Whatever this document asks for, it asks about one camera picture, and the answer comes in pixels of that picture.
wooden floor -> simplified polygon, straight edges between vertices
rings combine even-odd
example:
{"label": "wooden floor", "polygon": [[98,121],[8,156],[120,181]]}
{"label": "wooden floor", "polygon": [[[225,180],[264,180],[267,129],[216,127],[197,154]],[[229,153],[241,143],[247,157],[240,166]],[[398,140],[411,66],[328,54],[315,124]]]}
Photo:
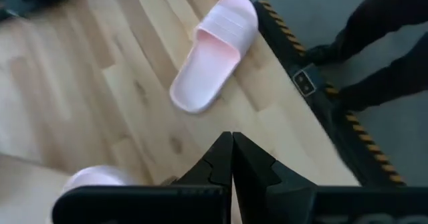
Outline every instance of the wooden floor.
{"label": "wooden floor", "polygon": [[0,152],[75,172],[120,166],[144,183],[191,168],[241,131],[318,184],[356,185],[259,35],[208,111],[169,86],[217,0],[71,0],[0,26]]}

black and yellow striped edge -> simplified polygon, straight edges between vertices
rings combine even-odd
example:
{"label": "black and yellow striped edge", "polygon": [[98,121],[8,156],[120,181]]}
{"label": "black and yellow striped edge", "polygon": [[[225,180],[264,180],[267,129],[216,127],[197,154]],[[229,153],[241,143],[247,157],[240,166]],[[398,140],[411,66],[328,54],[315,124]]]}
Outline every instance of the black and yellow striped edge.
{"label": "black and yellow striped edge", "polygon": [[[259,0],[259,3],[269,12],[269,15],[275,19],[278,27],[287,39],[292,42],[294,49],[299,55],[304,56],[305,48],[299,43],[296,36],[287,27],[284,20],[275,12],[274,8],[267,0]],[[331,84],[327,83],[325,92],[329,97],[336,98],[338,90]],[[374,159],[379,162],[381,168],[388,174],[390,180],[397,184],[397,186],[405,186],[403,178],[397,173],[394,166],[389,162],[388,157],[381,151],[381,148],[373,141],[370,135],[364,130],[358,121],[357,117],[352,112],[346,113],[346,119],[352,124],[354,131],[358,134],[359,138],[366,145],[368,151],[373,155]]]}

